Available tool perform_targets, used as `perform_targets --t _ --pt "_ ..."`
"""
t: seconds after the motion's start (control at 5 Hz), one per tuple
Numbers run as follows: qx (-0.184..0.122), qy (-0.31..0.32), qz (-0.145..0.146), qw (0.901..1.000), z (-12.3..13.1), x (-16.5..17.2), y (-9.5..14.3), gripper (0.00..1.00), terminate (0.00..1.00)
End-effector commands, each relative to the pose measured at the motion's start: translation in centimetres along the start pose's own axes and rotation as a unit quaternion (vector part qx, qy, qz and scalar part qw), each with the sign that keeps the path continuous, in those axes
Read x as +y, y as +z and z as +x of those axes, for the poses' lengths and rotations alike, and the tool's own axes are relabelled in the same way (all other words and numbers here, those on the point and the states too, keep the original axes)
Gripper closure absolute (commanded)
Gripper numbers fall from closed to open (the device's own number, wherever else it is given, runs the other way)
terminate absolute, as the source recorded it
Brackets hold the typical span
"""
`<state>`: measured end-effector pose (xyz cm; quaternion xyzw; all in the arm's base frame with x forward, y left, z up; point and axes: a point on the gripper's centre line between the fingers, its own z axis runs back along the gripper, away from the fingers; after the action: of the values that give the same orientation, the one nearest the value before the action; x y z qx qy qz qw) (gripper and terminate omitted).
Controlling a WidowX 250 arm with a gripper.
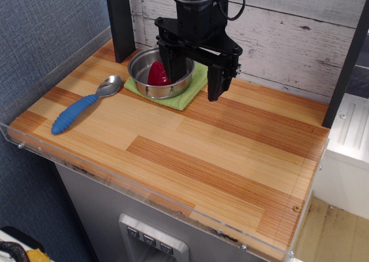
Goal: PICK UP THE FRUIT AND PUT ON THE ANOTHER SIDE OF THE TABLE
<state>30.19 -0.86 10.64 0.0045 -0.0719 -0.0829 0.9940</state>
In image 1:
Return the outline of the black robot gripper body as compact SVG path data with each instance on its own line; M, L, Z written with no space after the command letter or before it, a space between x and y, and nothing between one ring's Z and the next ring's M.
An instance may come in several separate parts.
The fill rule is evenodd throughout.
M225 31L229 20L228 0L212 0L195 6L177 3L177 18L158 17L155 25L159 29L158 41L174 43L185 41L191 59L206 66L218 65L228 69L231 78L238 73L242 48Z

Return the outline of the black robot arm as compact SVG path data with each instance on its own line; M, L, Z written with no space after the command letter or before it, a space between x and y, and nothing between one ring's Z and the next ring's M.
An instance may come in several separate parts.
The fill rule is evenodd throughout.
M217 101L240 72L243 50L226 33L227 23L237 20L228 15L228 0L174 0L176 18L158 17L157 44L165 72L172 83L186 72L186 60L208 67L208 99Z

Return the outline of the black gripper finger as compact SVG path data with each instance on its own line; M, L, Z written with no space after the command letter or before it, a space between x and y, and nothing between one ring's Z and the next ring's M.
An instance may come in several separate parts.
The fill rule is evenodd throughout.
M223 92L229 90L231 73L218 65L208 67L208 100L218 101Z
M170 82L174 84L184 78L187 74L187 63L192 61L191 56L186 52L188 45L185 41L174 43L158 41L157 44L166 75Z

